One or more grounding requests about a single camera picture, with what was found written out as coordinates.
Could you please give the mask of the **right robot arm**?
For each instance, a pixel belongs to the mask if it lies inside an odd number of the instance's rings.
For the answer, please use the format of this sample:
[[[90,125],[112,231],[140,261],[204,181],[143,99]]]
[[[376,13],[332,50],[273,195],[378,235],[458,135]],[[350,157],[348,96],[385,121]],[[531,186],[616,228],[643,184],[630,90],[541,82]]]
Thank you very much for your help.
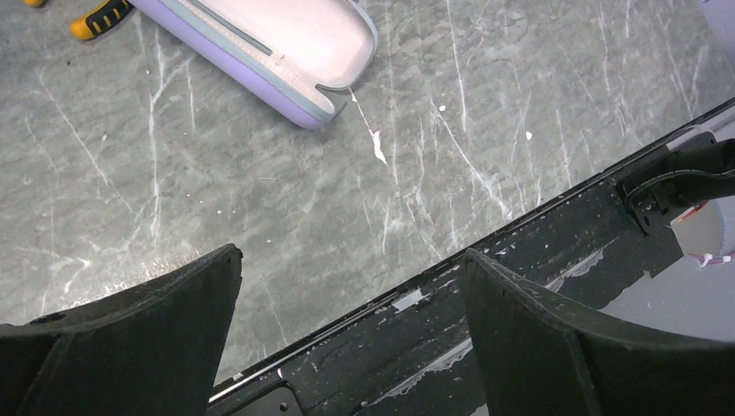
[[[669,151],[616,185],[628,215],[644,235],[672,210],[734,195],[734,140],[711,133],[693,138],[683,150]]]

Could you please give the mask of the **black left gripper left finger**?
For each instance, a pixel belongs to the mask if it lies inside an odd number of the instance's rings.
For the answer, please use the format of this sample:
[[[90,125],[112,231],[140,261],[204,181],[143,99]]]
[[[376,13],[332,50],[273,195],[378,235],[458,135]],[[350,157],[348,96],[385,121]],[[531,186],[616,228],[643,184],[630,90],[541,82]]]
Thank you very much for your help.
[[[202,415],[231,326],[242,252],[1,327],[4,415]]]

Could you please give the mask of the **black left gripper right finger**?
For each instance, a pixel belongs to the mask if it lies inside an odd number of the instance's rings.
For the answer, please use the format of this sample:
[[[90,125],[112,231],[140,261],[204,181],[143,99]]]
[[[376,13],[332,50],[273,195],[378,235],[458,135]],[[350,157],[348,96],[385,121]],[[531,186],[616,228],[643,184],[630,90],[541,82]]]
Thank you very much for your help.
[[[734,346],[624,321],[474,249],[460,294],[492,415],[731,415]]]

